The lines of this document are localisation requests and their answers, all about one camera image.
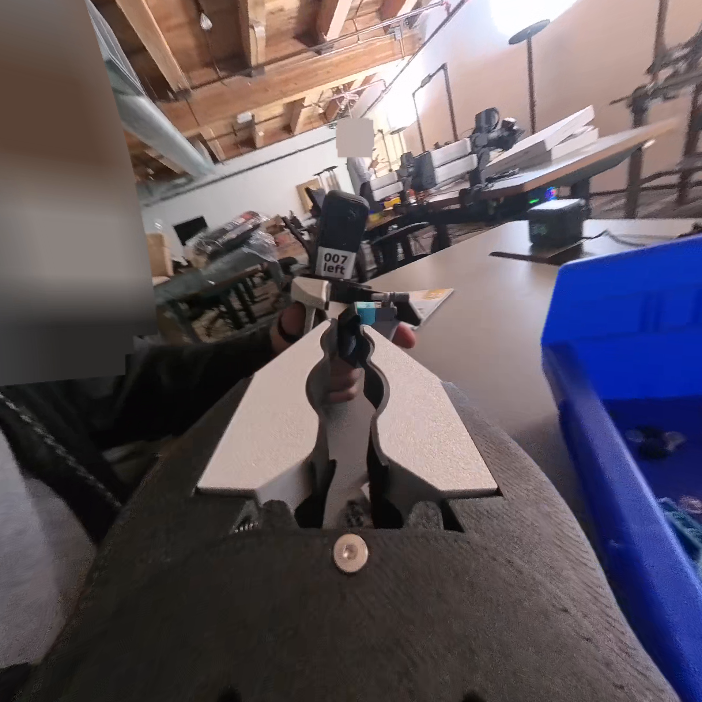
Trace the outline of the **pile of mixed toy bricks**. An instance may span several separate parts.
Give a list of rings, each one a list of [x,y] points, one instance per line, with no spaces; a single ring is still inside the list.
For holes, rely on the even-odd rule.
[[[701,438],[653,426],[624,437],[652,493],[665,506],[701,522]]]

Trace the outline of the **black cube device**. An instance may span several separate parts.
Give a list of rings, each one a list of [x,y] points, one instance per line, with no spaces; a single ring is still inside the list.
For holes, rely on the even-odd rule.
[[[554,199],[530,208],[526,221],[531,246],[554,249],[578,243],[584,238],[589,214],[584,199]]]

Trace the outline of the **person's grey sweater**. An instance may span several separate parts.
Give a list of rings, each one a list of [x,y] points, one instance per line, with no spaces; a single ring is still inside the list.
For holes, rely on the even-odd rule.
[[[43,657],[75,610],[95,547],[1,437],[1,667]]]

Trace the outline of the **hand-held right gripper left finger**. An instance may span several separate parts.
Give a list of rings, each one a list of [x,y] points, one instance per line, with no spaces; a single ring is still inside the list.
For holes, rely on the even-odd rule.
[[[197,483],[205,494],[303,503],[329,462],[326,421],[335,321],[323,321],[250,380]]]

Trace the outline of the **grey desk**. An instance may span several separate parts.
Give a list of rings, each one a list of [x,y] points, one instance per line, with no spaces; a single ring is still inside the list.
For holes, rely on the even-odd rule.
[[[369,285],[379,291],[453,288],[419,329],[411,355],[464,391],[537,463],[582,521],[578,482],[541,368],[540,336],[558,269],[491,255],[527,238],[526,222],[502,224]]]

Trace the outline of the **white flat box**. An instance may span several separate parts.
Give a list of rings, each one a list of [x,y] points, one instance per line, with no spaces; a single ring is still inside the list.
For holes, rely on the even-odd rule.
[[[543,155],[570,137],[579,134],[583,129],[592,127],[591,122],[594,118],[595,109],[593,105],[584,107],[584,109],[576,111],[568,117],[522,139],[509,150],[491,155],[491,160],[504,160],[508,156],[526,158],[528,156]]]
[[[554,160],[561,159],[585,147],[589,147],[599,138],[599,129],[592,125],[587,125],[579,128],[574,134],[568,136],[565,140],[551,149],[546,150],[542,154],[532,152],[526,153],[525,150],[518,154],[514,154],[507,158],[507,153],[496,158],[488,164],[488,173],[496,174],[514,169],[525,170],[536,168],[542,165],[548,165]]]

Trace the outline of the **black floor lamp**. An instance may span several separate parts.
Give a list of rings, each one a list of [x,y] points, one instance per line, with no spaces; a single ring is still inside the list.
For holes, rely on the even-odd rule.
[[[536,103],[536,79],[534,70],[534,58],[533,58],[533,38],[540,32],[545,30],[547,26],[551,23],[550,19],[543,19],[538,22],[534,22],[517,31],[508,40],[509,45],[516,46],[519,44],[526,44],[526,65],[527,65],[527,81],[528,81],[528,103],[529,103],[529,126],[531,134],[537,132],[537,103]]]

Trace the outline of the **person's left forearm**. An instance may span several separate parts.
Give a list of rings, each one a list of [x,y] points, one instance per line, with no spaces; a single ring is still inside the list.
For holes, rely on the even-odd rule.
[[[96,442],[113,449],[177,437],[275,355],[272,327],[215,343],[141,346],[110,389]]]

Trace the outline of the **black office chair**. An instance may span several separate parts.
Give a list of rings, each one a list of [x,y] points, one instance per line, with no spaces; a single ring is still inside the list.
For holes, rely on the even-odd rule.
[[[434,233],[432,225],[419,222],[395,228],[371,241],[370,252],[374,268],[366,274],[367,278],[372,279],[427,258],[430,251],[416,251],[414,248],[416,236],[425,230]]]

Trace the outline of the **cluttered background table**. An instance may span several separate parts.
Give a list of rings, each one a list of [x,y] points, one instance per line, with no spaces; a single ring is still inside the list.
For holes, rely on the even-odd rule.
[[[219,340],[260,326],[286,302],[308,256],[280,217],[247,211],[220,227],[195,226],[175,260],[162,233],[147,235],[160,336]]]

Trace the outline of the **silver ventilation duct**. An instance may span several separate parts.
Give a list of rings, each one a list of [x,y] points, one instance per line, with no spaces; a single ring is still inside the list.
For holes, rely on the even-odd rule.
[[[191,177],[211,173],[215,164],[205,148],[190,143],[149,99],[107,21],[91,1],[86,7],[124,130]]]

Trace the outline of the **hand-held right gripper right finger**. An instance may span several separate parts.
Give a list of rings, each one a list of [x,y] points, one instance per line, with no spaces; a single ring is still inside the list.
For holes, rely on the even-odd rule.
[[[364,394],[374,408],[371,454],[390,502],[496,496],[498,485],[442,381],[372,328]]]

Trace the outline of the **black flat plate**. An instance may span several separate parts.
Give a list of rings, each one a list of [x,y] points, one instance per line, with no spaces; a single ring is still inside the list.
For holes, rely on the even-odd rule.
[[[585,250],[583,242],[579,241],[568,246],[555,248],[539,248],[524,245],[517,250],[494,250],[490,257],[507,260],[518,260],[528,263],[560,267],[576,260],[590,258],[591,253]]]

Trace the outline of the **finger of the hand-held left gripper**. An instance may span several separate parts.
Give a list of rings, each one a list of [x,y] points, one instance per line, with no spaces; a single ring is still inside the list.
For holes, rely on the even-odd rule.
[[[377,294],[380,312],[377,320],[396,321],[417,329],[422,324],[422,317],[411,300],[411,294]]]
[[[296,276],[291,281],[291,299],[305,309],[304,331],[311,331],[317,317],[327,318],[331,300],[331,283],[326,279]]]

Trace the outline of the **small toy brick assembly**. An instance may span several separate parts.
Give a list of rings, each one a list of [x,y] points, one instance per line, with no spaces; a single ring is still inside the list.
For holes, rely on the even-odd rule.
[[[363,326],[392,340],[399,325],[397,308],[389,301],[354,302],[337,321],[338,358],[353,369],[363,367],[369,355],[370,346],[364,341]]]

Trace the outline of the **white and yellow card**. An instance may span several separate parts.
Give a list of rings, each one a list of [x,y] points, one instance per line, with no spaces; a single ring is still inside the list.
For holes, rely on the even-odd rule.
[[[409,293],[409,305],[417,321],[408,322],[413,330],[419,329],[454,292],[454,288],[436,288]]]

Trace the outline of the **metal equipment rack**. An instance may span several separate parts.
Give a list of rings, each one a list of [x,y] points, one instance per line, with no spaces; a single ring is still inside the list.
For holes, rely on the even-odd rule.
[[[628,159],[627,186],[623,191],[625,218],[636,218],[639,197],[643,192],[673,189],[675,203],[685,206],[689,193],[701,186],[701,27],[681,43],[669,46],[665,40],[665,25],[669,1],[659,1],[654,34],[652,63],[646,70],[646,82],[629,95],[611,101],[625,103],[630,111],[633,128],[647,124],[655,104],[671,102],[691,89],[681,160],[675,168],[642,175],[644,146],[638,146]]]

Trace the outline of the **large blue plastic bin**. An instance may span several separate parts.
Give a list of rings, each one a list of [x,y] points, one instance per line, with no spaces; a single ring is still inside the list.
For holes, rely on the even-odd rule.
[[[700,701],[701,523],[654,496],[624,432],[701,438],[701,233],[563,266],[541,349],[609,583],[680,699]]]

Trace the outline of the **person's left hand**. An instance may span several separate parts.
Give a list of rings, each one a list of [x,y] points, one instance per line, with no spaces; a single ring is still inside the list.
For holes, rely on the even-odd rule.
[[[291,303],[278,313],[276,322],[269,328],[272,357],[282,354],[302,337],[305,318],[305,307],[301,303]],[[400,348],[410,350],[416,345],[416,334],[408,324],[401,322],[392,342]],[[354,399],[361,389],[361,370],[354,369],[338,358],[332,360],[330,368],[329,402],[339,404]]]

